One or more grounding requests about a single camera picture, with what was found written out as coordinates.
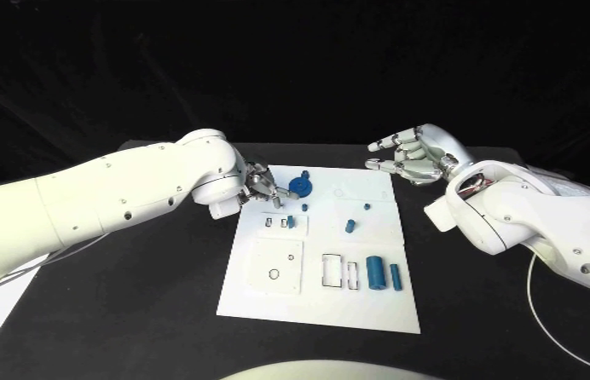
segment white cable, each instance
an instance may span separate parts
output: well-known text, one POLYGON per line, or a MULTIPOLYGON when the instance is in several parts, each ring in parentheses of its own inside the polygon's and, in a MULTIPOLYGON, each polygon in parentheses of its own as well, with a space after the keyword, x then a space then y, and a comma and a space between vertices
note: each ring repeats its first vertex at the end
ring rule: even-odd
POLYGON ((588 366, 590 366, 590 363, 582 359, 582 357, 577 357, 560 344, 560 342, 556 340, 556 338, 552 336, 550 331, 544 328, 544 324, 541 323, 541 320, 539 319, 537 316, 537 311, 536 311, 536 307, 533 306, 533 298, 531 298, 531 274, 533 274, 533 265, 536 264, 536 259, 537 259, 537 255, 533 255, 533 259, 531 259, 531 265, 528 266, 528 276, 527 276, 527 297, 528 297, 528 306, 531 307, 531 312, 533 315, 536 316, 536 320, 539 325, 541 326, 541 329, 544 330, 544 334, 550 337, 550 339, 553 340, 553 342, 560 346, 562 350, 579 361, 582 361, 588 366))
POLYGON ((90 244, 86 244, 83 247, 80 247, 77 250, 74 250, 70 254, 61 256, 58 258, 58 256, 68 250, 68 248, 64 248, 62 250, 58 250, 52 255, 50 255, 50 257, 39 262, 37 265, 34 265, 32 267, 28 267, 25 269, 21 269, 19 271, 11 272, 8 275, 5 275, 3 278, 8 278, 9 276, 13 276, 12 278, 9 278, 8 280, 3 280, 0 282, 0 286, 6 285, 9 282, 13 282, 13 280, 16 280, 22 275, 25 275, 26 273, 29 273, 34 269, 44 267, 45 265, 50 265, 54 262, 61 261, 62 259, 65 259, 68 256, 73 256, 74 254, 78 254, 78 252, 81 252, 83 250, 86 250, 91 245, 94 245, 110 233, 107 233, 106 235, 103 235, 101 237, 99 237, 90 244))

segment blue round part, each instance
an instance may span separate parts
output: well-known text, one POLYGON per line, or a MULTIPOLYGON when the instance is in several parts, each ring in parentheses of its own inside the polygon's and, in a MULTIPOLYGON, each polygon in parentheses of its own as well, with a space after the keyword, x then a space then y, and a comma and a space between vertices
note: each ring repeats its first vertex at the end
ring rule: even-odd
POLYGON ((311 182, 311 173, 308 170, 302 173, 301 177, 296 177, 289 183, 289 190, 299 194, 299 197, 303 199, 312 194, 312 182, 311 182))
POLYGON ((391 268, 391 280, 394 281, 394 289, 400 291, 403 289, 403 280, 400 278, 400 268, 397 263, 390 265, 391 268))
POLYGON ((370 278, 370 288, 374 291, 383 291, 387 288, 387 283, 381 256, 367 258, 367 276, 370 278))
POLYGON ((354 224, 355 224, 354 220, 348 220, 347 230, 345 230, 348 233, 354 232, 354 224))

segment table surface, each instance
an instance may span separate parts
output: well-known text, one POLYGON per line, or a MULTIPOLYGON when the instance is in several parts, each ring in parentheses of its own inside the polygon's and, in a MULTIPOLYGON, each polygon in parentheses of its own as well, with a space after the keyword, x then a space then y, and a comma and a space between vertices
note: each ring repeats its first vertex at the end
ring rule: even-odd
MULTIPOLYGON (((149 144, 130 141, 122 148, 149 144)), ((364 146, 237 144, 273 164, 363 168, 364 146)), ((508 148, 481 159, 521 163, 508 148)), ((425 205, 445 183, 393 178, 422 334, 217 316, 237 216, 215 221, 187 200, 42 268, 0 329, 0 378, 214 379, 288 360, 354 360, 446 379, 590 378, 553 345, 528 309, 531 254, 481 252, 458 229, 440 233, 425 205)), ((590 357, 589 289, 537 263, 533 295, 544 323, 590 357)))

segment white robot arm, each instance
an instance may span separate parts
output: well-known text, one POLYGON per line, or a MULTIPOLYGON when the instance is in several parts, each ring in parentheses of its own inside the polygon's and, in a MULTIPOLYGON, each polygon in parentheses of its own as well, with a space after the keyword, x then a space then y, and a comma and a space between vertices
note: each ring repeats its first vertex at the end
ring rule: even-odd
POLYGON ((546 177, 515 164, 477 163, 433 124, 377 141, 370 150, 390 147, 396 161, 373 158, 368 168, 419 185, 449 181, 445 196, 425 209, 439 230, 459 227, 491 255, 524 244, 556 273, 590 287, 590 196, 565 197, 546 177))
POLYGON ((254 199, 299 199, 218 130, 109 154, 0 186, 0 278, 37 257, 172 212, 192 195, 213 218, 254 199))

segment black table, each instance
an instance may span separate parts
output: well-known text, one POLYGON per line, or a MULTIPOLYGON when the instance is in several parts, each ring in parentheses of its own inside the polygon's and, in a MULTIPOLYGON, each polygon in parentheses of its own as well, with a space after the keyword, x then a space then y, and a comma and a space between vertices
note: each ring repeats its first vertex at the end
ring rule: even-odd
MULTIPOLYGON (((148 144, 126 143, 122 148, 148 144)), ((273 164, 361 168, 364 146, 237 144, 273 164)), ((521 163, 507 148, 479 158, 521 163)), ((215 315, 237 216, 213 220, 187 200, 42 269, 0 330, 2 379, 211 379, 286 360, 355 360, 442 378, 590 378, 553 345, 528 310, 530 252, 481 252, 423 213, 445 183, 394 178, 422 335, 215 315)), ((537 312, 567 347, 586 353, 590 291, 534 272, 537 312)))

